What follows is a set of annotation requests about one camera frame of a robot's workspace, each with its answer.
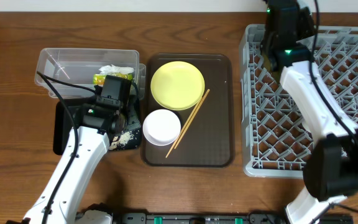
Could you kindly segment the green snack wrapper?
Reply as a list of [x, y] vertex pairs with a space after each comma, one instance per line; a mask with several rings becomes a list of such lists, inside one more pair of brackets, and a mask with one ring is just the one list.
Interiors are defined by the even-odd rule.
[[[93, 84], [94, 85], [104, 85], [104, 81], [106, 79], [108, 74], [94, 74], [93, 76]], [[131, 73], [129, 74], [123, 74], [123, 73], [110, 73], [110, 76], [119, 77], [119, 78], [125, 78], [127, 80], [132, 80], [133, 75]]]

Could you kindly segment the white tissue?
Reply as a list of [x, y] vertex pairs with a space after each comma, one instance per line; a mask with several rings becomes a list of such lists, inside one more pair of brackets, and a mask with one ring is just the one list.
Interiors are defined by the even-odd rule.
[[115, 65], [105, 65], [99, 69], [101, 75], [109, 75], [112, 73], [120, 73], [123, 75], [127, 75], [130, 73], [134, 73], [134, 68], [132, 67], [118, 67]]

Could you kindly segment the rice pile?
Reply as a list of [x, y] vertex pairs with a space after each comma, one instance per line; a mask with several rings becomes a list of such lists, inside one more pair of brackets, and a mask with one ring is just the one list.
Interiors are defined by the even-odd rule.
[[127, 125], [121, 132], [121, 135], [115, 137], [111, 143], [110, 151], [123, 151], [136, 149], [140, 146], [142, 141], [142, 126], [139, 117], [139, 108], [134, 105], [128, 106], [127, 110]]

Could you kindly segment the white rice bowl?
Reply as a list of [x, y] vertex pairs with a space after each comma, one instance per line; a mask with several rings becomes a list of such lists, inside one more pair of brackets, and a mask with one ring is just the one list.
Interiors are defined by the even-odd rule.
[[181, 122], [174, 112], [159, 109], [146, 116], [142, 131], [149, 143], [155, 146], [167, 146], [179, 136]]

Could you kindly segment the yellow round plate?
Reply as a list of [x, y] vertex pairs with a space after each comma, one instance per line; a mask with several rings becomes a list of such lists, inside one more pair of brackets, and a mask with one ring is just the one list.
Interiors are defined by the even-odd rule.
[[160, 106], [176, 111], [187, 110], [203, 96], [205, 80], [200, 70], [191, 63], [173, 61], [155, 71], [150, 90]]

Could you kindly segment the wooden chopstick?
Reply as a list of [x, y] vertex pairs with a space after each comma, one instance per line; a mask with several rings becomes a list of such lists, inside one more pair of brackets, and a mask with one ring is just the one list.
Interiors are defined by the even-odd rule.
[[185, 122], [184, 127], [182, 128], [180, 135], [178, 137], [178, 139], [175, 141], [175, 143], [173, 144], [173, 148], [176, 149], [177, 145], [180, 143], [180, 141], [183, 138], [183, 135], [186, 133], [188, 127], [190, 126], [191, 122], [193, 121], [196, 113], [198, 112], [202, 102], [204, 101], [204, 97], [202, 97], [202, 99], [200, 99], [200, 101], [196, 104], [196, 106], [193, 108], [193, 111], [191, 112], [190, 116], [188, 117], [187, 121]]
[[172, 144], [171, 148], [167, 152], [165, 158], [168, 158], [169, 155], [171, 154], [171, 152], [178, 147], [180, 141], [183, 139], [183, 136], [187, 132], [188, 128], [190, 127], [190, 124], [193, 122], [195, 116], [197, 115], [198, 111], [200, 110], [202, 104], [204, 103], [204, 101], [205, 101], [205, 99], [206, 99], [206, 97], [208, 96], [209, 93], [210, 93], [210, 89], [207, 89], [206, 93], [203, 95], [203, 97], [199, 100], [199, 102], [197, 102], [197, 104], [193, 108], [192, 112], [190, 113], [188, 119], [186, 120], [184, 126], [182, 127], [182, 129], [180, 131], [180, 134], [179, 134], [179, 137], [174, 141], [174, 143]]

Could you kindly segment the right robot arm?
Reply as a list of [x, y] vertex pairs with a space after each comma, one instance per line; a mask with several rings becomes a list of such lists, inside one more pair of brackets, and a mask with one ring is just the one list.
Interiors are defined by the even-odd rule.
[[304, 188], [286, 206], [288, 223], [316, 223], [358, 193], [358, 124], [348, 117], [324, 83], [313, 47], [319, 15], [297, 0], [267, 0], [261, 42], [264, 67], [292, 97], [311, 133], [314, 149], [303, 168]]

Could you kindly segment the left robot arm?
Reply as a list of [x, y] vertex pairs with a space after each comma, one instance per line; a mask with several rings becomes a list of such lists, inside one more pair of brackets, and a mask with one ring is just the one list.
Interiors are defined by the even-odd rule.
[[48, 184], [22, 223], [112, 223], [112, 213], [88, 210], [77, 216], [79, 204], [96, 166], [113, 142], [127, 127], [127, 106], [131, 88], [137, 85], [126, 78], [107, 75], [96, 85], [86, 103], [71, 111], [53, 86], [55, 79], [41, 73], [40, 78], [59, 99], [71, 123], [68, 141]]

